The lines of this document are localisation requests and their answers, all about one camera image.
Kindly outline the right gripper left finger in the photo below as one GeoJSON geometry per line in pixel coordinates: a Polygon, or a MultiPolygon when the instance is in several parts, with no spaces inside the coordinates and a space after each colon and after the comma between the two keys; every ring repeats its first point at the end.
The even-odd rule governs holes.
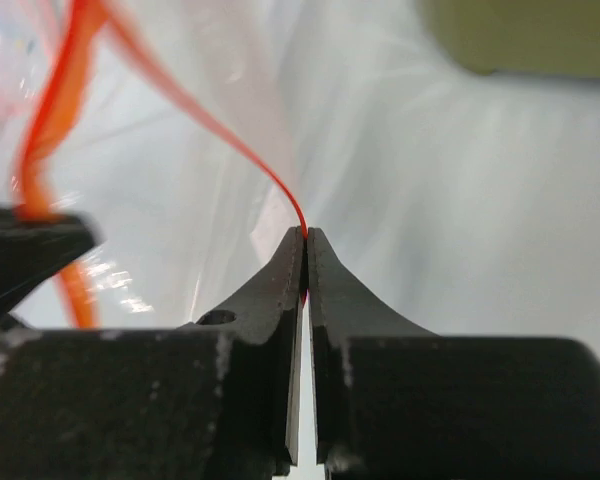
{"type": "Polygon", "coordinates": [[[197,322],[0,321],[0,479],[269,479],[298,457],[305,240],[197,322]]]}

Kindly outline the olive green plastic bin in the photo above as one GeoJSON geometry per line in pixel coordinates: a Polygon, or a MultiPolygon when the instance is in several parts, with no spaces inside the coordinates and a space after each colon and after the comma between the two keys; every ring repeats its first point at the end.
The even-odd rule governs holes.
{"type": "Polygon", "coordinates": [[[432,37],[463,68],[600,79],[600,1],[418,1],[432,37]]]}

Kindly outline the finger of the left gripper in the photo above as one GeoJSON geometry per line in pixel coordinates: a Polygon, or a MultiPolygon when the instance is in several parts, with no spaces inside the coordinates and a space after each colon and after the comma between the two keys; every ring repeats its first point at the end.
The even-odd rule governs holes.
{"type": "Polygon", "coordinates": [[[0,313],[97,244],[90,225],[77,215],[21,220],[0,205],[0,313]]]}

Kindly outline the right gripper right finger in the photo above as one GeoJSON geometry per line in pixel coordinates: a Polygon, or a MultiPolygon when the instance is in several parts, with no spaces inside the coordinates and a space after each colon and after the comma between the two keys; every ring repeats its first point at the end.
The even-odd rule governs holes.
{"type": "Polygon", "coordinates": [[[556,337],[441,336],[307,239],[316,457],[330,479],[600,479],[600,360],[556,337]]]}

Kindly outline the clear orange-zipper bag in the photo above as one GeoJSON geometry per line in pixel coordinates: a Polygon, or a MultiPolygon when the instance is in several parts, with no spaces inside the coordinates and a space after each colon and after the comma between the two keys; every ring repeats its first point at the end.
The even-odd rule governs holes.
{"type": "MultiPolygon", "coordinates": [[[[144,8],[165,59],[289,185],[308,222],[390,306],[452,330],[435,265],[452,159],[435,118],[455,73],[411,2],[278,1],[215,8],[197,28],[236,82],[211,89],[181,10],[144,8]]],[[[55,207],[86,214],[81,259],[97,324],[193,321],[297,224],[273,180],[168,103],[96,39],[88,101],[51,158],[55,207]]]]}

